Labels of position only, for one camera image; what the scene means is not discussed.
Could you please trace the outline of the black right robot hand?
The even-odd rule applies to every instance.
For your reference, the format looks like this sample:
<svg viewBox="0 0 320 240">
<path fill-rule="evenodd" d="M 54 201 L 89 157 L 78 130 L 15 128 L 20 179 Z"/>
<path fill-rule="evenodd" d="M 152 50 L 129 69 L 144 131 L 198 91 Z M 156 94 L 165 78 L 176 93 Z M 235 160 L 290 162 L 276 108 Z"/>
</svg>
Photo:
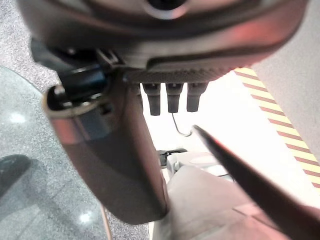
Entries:
<svg viewBox="0 0 320 240">
<path fill-rule="evenodd" d="M 209 82 L 267 58 L 299 29 L 306 0 L 19 0 L 35 62 L 60 84 L 43 110 L 73 166 L 118 219 L 162 219 L 167 190 L 143 116 L 196 112 Z"/>
</svg>

